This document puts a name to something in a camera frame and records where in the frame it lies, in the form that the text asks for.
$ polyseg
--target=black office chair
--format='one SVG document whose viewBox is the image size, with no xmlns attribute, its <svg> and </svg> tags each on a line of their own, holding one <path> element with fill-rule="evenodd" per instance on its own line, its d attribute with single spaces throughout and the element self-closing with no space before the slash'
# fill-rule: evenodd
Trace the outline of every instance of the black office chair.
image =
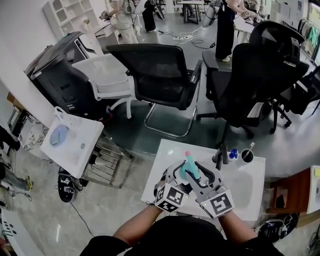
<svg viewBox="0 0 320 256">
<path fill-rule="evenodd" d="M 220 146 L 229 125 L 244 128 L 253 138 L 248 127 L 257 127 L 270 114 L 276 96 L 307 72 L 309 65 L 299 60 L 300 52 L 294 49 L 295 37 L 299 47 L 301 36 L 291 30 L 272 21 L 261 22 L 254 28 L 250 43 L 234 48 L 232 71 L 219 70 L 213 52 L 202 53 L 207 67 L 206 97 L 213 100 L 216 113 L 198 114 L 196 118 L 227 121 Z"/>
<path fill-rule="evenodd" d="M 137 100 L 154 103 L 144 120 L 145 126 L 177 138 L 186 136 L 196 114 L 197 104 L 185 134 L 178 135 L 150 127 L 147 121 L 156 104 L 179 110 L 186 110 L 190 106 L 200 81 L 203 61 L 199 60 L 194 70 L 187 70 L 183 50 L 172 45 L 123 44 L 107 46 L 107 50 L 128 69 L 128 75 L 133 76 Z"/>
<path fill-rule="evenodd" d="M 308 105 L 317 100 L 320 100 L 320 66 L 317 66 L 308 75 L 301 78 L 295 85 L 277 97 L 277 103 L 280 106 L 284 105 L 282 111 L 291 111 L 298 115 L 302 115 Z M 311 115 L 316 112 L 319 105 L 320 101 Z"/>
</svg>

